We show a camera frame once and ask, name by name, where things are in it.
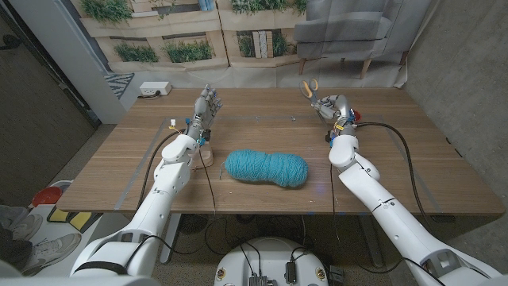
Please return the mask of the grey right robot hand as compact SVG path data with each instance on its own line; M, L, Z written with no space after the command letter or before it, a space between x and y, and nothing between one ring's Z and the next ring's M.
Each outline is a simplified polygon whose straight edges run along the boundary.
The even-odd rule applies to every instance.
M355 117L344 95L329 95L316 102L312 102L311 106L324 119L334 121L331 129L334 136L355 135L355 130L352 126Z

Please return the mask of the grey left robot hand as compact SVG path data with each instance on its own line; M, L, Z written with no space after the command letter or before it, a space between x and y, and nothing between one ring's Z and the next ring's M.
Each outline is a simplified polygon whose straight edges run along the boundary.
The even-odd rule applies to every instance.
M207 84L194 103L194 113L185 134L199 139L213 125L214 117L221 107L221 99L216 90Z

